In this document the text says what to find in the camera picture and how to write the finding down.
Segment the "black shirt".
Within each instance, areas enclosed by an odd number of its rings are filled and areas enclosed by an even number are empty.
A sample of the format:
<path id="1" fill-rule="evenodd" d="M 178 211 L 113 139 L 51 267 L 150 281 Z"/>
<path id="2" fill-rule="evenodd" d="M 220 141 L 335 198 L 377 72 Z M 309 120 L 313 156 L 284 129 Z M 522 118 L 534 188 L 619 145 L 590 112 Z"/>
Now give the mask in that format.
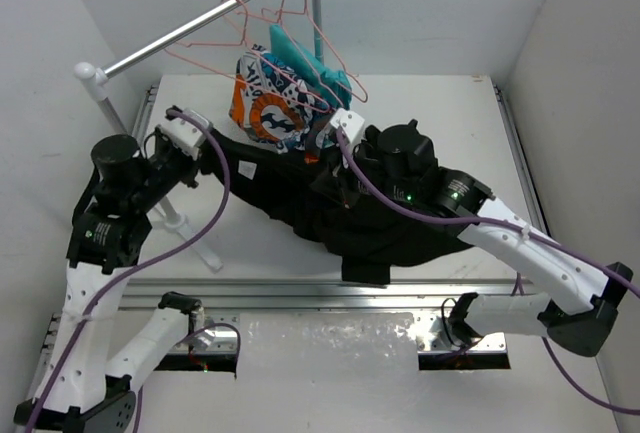
<path id="1" fill-rule="evenodd" d="M 319 162 L 308 163 L 301 151 L 277 153 L 217 129 L 211 134 L 227 160 L 231 193 L 340 257 L 346 281 L 386 285 L 392 267 L 416 267 L 471 248 L 368 195 L 344 207 L 328 173 L 340 157 L 336 146 L 325 150 Z"/>

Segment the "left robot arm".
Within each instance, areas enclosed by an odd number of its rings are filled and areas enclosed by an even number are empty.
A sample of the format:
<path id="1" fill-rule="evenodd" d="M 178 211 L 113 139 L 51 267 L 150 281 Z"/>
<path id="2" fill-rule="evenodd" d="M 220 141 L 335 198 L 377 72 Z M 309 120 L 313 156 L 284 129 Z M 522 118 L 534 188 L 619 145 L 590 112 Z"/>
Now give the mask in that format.
<path id="1" fill-rule="evenodd" d="M 195 187 L 205 143 L 189 127 L 159 127 L 145 156 L 136 139 L 115 134 L 90 153 L 94 177 L 78 202 L 66 253 L 66 291 L 57 336 L 41 383 L 13 421 L 27 432 L 123 432 L 145 380 L 193 332 L 199 300 L 169 292 L 151 319 L 116 355 L 109 346 L 129 279 L 144 264 L 149 212 L 178 184 Z"/>

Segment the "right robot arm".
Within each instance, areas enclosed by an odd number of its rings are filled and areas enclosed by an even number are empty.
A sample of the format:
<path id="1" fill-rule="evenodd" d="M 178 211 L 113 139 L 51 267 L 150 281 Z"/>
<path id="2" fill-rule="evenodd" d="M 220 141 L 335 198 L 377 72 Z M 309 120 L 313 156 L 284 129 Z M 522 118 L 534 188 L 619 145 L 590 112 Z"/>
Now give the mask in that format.
<path id="1" fill-rule="evenodd" d="M 609 338 L 627 292 L 637 294 L 622 263 L 600 265 L 541 232 L 472 175 L 439 164 L 431 139 L 411 120 L 384 130 L 338 110 L 329 120 L 340 151 L 328 175 L 341 203 L 374 197 L 435 234 L 475 247 L 531 281 L 537 293 L 465 293 L 441 311 L 439 346 L 466 350 L 494 333 L 551 340 L 582 357 Z"/>

